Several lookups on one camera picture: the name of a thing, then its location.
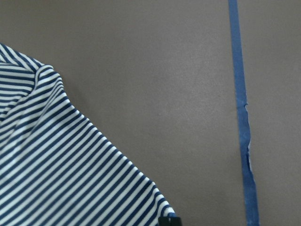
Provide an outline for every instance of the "black object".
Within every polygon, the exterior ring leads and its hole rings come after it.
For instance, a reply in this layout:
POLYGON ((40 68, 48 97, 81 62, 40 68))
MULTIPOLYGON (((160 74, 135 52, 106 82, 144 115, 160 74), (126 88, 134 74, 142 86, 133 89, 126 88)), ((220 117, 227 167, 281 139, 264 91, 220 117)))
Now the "black object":
POLYGON ((181 218, 159 217, 159 226, 182 226, 181 218))

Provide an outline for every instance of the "painter's tape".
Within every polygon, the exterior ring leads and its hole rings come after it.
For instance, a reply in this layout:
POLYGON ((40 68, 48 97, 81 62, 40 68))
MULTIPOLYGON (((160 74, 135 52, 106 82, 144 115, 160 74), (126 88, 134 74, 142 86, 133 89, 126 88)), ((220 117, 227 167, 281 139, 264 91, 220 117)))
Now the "painter's tape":
POLYGON ((243 55, 241 48, 241 38, 239 31, 237 0, 229 0, 229 15, 231 26, 233 69, 236 89, 240 156, 242 163, 246 207, 246 221, 247 226, 259 226, 260 223, 257 204, 256 184, 254 181, 249 156, 251 134, 248 120, 248 112, 246 109, 246 85, 244 76, 243 55))

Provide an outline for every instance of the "striped cloth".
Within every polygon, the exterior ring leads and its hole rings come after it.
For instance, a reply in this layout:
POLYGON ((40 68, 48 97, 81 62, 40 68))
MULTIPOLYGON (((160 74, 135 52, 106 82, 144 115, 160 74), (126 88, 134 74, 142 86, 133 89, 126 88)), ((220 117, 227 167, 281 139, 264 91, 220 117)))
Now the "striped cloth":
POLYGON ((70 103, 50 65, 0 44, 0 225, 157 225, 164 196, 70 103))

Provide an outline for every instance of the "gray surface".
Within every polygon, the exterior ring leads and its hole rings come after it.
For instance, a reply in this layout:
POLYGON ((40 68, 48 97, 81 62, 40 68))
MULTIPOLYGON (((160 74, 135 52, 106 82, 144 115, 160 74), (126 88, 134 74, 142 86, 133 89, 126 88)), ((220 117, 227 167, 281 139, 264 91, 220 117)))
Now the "gray surface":
MULTIPOLYGON (((263 226, 301 222, 300 1, 239 1, 263 226)), ((246 225, 227 1, 1 1, 1 42, 72 103, 185 226, 246 225)))

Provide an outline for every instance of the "blue line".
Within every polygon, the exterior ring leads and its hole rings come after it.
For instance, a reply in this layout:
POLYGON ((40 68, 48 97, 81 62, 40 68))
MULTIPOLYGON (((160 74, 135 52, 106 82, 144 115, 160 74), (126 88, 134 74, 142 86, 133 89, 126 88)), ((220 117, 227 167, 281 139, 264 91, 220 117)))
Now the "blue line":
POLYGON ((240 156, 244 183, 244 196, 246 207, 247 226, 259 226, 259 213, 257 204, 256 184, 254 181, 249 156, 251 133, 246 109, 246 85, 244 64, 239 31, 237 0, 229 0, 229 15, 231 26, 231 41, 233 55, 233 69, 236 89, 236 104, 238 115, 240 156))

